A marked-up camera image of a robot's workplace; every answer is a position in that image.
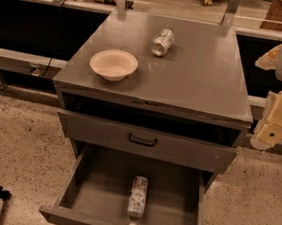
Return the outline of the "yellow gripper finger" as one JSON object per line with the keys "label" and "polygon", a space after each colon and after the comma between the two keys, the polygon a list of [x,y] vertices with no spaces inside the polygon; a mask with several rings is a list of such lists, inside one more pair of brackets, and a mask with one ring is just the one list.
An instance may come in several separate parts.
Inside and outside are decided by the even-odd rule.
{"label": "yellow gripper finger", "polygon": [[267,51],[263,56],[259,57],[255,66],[263,70],[274,70],[278,65],[278,58],[281,46],[277,45],[270,51]]}
{"label": "yellow gripper finger", "polygon": [[254,149],[267,150],[282,140],[282,91],[270,92],[261,120],[257,123],[250,144]]}

